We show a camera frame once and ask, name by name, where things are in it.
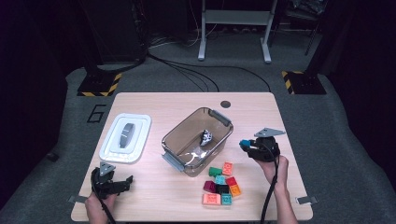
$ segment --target wooden table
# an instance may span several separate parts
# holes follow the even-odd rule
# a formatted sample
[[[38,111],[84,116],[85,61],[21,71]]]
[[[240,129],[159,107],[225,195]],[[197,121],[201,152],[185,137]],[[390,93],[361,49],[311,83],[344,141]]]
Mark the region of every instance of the wooden table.
[[[229,108],[220,103],[228,101]],[[196,177],[175,170],[163,158],[163,137],[197,108],[206,106],[218,110],[233,123],[233,133],[224,149]],[[111,107],[105,127],[84,178],[80,196],[91,193],[91,172],[99,166],[99,151],[114,118],[120,113],[146,114],[152,123],[143,154],[134,164],[111,163],[116,166],[114,181],[130,175],[134,182],[129,191],[116,200],[113,216],[117,221],[257,221],[269,189],[262,169],[239,147],[242,139],[255,139],[254,133],[264,127],[285,130],[272,93],[265,92],[128,92],[119,93]],[[290,161],[288,186],[290,201],[299,220],[312,218],[309,204],[297,204],[296,197],[306,196],[296,160],[287,134],[276,136],[281,154]],[[210,166],[221,168],[225,161],[233,163],[235,177],[242,194],[232,205],[202,205],[202,196]],[[71,218],[87,221],[85,206],[76,203]],[[266,219],[276,220],[274,195]]]

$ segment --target table leg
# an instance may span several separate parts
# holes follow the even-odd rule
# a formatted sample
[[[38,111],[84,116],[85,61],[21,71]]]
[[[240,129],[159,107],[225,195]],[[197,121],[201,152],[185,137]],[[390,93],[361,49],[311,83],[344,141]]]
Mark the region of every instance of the table leg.
[[[206,50],[206,19],[205,19],[205,0],[202,0],[202,28],[201,28],[201,45],[198,52],[198,61],[205,59]]]
[[[277,4],[277,0],[274,0],[270,14],[268,15],[268,22],[265,28],[265,35],[264,37],[260,38],[260,41],[262,42],[262,54],[264,56],[265,63],[271,63],[271,55],[270,55],[270,50],[268,49],[267,42],[268,42],[268,36],[270,35],[271,32],[271,26],[275,15],[276,4]]]

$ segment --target toy block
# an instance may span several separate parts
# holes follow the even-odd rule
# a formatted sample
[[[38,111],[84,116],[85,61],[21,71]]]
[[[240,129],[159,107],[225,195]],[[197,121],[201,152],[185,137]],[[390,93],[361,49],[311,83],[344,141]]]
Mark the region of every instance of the toy block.
[[[231,194],[233,195],[233,197],[241,195],[241,193],[242,193],[241,189],[239,188],[238,185],[230,186],[230,191],[231,191]]]
[[[216,175],[215,183],[225,185],[225,176],[224,175]]]
[[[231,175],[233,173],[233,164],[230,162],[224,162],[222,173],[224,175]]]
[[[233,203],[233,197],[230,193],[221,194],[221,204],[231,205]]]
[[[222,170],[216,167],[210,167],[209,168],[209,176],[214,176],[216,177],[217,175],[221,175]]]
[[[204,190],[211,192],[211,193],[216,193],[216,184],[215,182],[211,180],[207,180],[204,184]]]
[[[229,185],[229,186],[233,186],[233,185],[238,185],[236,183],[235,177],[228,177],[227,179],[225,179],[225,182]]]
[[[223,193],[230,193],[230,187],[228,185],[216,185],[216,193],[223,194]]]
[[[221,205],[221,196],[216,193],[204,194],[202,204],[205,205]]]

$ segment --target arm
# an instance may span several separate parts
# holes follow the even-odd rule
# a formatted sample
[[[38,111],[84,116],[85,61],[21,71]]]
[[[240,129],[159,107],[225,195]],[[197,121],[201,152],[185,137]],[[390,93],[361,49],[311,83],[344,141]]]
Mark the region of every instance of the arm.
[[[275,165],[273,162],[256,161],[269,183],[275,175]],[[290,202],[290,194],[288,191],[288,167],[289,161],[284,156],[279,156],[279,164],[277,169],[277,182],[275,184],[274,194],[276,197],[277,223],[292,224],[297,223],[297,218],[293,212]]]
[[[107,206],[110,213],[113,213],[116,197],[117,194],[110,194],[103,200],[103,203]],[[107,215],[93,192],[85,201],[85,208],[87,209],[87,216],[91,224],[107,224]]]

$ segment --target gray floor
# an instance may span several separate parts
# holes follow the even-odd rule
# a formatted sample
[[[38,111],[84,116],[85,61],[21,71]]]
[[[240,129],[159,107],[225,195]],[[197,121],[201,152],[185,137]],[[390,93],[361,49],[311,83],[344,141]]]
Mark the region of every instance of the gray floor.
[[[343,105],[331,82],[319,75],[326,95],[289,95],[286,90],[281,71],[304,71],[319,37],[310,54],[304,56],[309,38],[296,33],[278,33],[270,48],[272,64],[263,62],[260,37],[257,34],[220,35],[208,41],[204,62],[197,61],[198,43],[190,47],[168,44],[149,52],[180,63],[240,66],[269,83],[307,193],[319,199],[312,205],[314,217],[306,223],[396,223],[395,191],[384,172],[348,129]],[[220,91],[268,91],[263,81],[243,70],[192,69],[213,79]],[[118,92],[201,91],[191,79],[206,91],[203,82],[196,77],[187,79],[175,69],[152,59],[123,73],[113,96],[77,96],[84,77],[83,69],[67,76],[68,93],[61,135],[53,149],[60,159],[56,162],[43,159],[37,165],[1,210],[0,223],[74,223],[70,218],[73,204],[67,199],[79,192]],[[207,79],[202,80],[209,91],[216,91]],[[102,105],[97,110],[104,112],[104,116],[98,123],[87,123],[96,105]]]

